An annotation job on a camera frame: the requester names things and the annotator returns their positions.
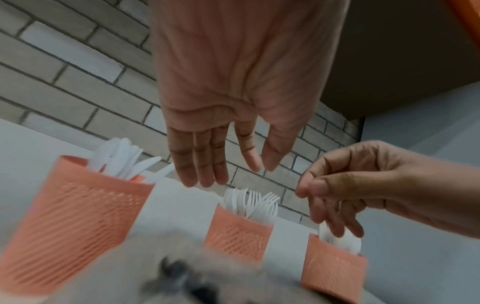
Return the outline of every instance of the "table surface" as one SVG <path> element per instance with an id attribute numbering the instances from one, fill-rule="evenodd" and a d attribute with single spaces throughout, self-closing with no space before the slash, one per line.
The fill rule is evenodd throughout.
<path id="1" fill-rule="evenodd" d="M 91 151 L 0 119 L 0 253 L 23 219 L 60 155 L 89 158 Z M 130 234 L 182 230 L 198 240 L 207 234 L 220 197 L 165 178 L 153 189 Z M 278 218 L 264 256 L 273 273 L 300 280 L 313 229 Z M 364 303 L 376 304 L 366 293 Z"/>

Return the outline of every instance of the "gray wall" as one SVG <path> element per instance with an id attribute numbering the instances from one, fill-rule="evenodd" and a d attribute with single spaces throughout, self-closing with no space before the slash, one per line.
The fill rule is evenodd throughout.
<path id="1" fill-rule="evenodd" d="M 480 83 L 368 117 L 362 140 L 371 139 L 480 167 Z M 359 219 L 370 292 L 389 304 L 480 302 L 480 240 L 377 210 Z"/>

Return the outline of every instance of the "human hand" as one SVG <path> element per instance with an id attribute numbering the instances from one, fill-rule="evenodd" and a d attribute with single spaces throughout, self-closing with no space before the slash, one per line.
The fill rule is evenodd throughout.
<path id="1" fill-rule="evenodd" d="M 480 237 L 480 170 L 438 161 L 384 142 L 361 142 L 325 154 L 302 176 L 314 222 L 340 237 L 358 237 L 367 207 L 384 209 L 442 230 Z"/>
<path id="2" fill-rule="evenodd" d="M 255 172 L 273 171 L 313 115 L 349 0 L 157 0 L 152 37 L 168 145 L 185 186 L 228 182 L 235 122 Z M 257 116 L 270 123 L 262 157 Z"/>

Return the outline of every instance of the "brick wall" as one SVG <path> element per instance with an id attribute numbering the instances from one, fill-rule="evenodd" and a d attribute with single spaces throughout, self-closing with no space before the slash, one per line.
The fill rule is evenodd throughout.
<path id="1" fill-rule="evenodd" d="M 90 150 L 105 139 L 128 137 L 144 148 L 143 158 L 165 160 L 155 169 L 166 166 L 170 153 L 148 15 L 140 0 L 0 0 L 0 118 Z M 259 119 L 259 151 L 268 130 Z M 320 104 L 281 166 L 256 174 L 230 128 L 230 181 L 209 190 L 276 193 L 281 217 L 311 225 L 308 203 L 294 195 L 301 173 L 325 151 L 356 142 L 360 132 L 358 121 Z"/>

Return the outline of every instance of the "mesh pattern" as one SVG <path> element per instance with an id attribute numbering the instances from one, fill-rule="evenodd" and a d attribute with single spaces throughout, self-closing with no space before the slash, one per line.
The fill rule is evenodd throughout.
<path id="1" fill-rule="evenodd" d="M 242 260 L 261 263 L 273 228 L 272 225 L 263 225 L 233 214 L 218 205 L 205 245 Z"/>
<path id="2" fill-rule="evenodd" d="M 61 157 L 0 260 L 0 289 L 48 295 L 122 243 L 153 185 L 85 169 Z"/>
<path id="3" fill-rule="evenodd" d="M 351 304 L 360 303 L 367 259 L 320 241 L 308 238 L 301 283 L 304 287 L 333 295 Z"/>

